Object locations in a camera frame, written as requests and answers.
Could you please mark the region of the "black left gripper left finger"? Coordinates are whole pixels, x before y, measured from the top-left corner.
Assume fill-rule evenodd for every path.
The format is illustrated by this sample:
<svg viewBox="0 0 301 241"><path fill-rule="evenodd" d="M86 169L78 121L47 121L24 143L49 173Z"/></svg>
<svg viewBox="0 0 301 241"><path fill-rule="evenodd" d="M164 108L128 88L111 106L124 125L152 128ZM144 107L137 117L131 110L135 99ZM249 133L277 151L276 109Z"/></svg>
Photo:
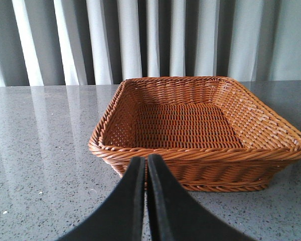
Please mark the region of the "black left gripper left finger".
<svg viewBox="0 0 301 241"><path fill-rule="evenodd" d="M121 181L101 206L59 240L141 240L144 169L143 157L132 158Z"/></svg>

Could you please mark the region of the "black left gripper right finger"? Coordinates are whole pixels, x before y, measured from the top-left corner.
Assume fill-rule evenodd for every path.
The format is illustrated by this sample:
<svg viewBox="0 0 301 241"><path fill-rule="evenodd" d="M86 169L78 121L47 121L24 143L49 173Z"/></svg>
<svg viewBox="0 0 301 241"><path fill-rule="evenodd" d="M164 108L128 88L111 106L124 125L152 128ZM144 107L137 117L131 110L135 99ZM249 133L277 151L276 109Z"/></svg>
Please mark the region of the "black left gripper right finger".
<svg viewBox="0 0 301 241"><path fill-rule="evenodd" d="M147 207L153 240L251 240L195 201L162 157L147 160Z"/></svg>

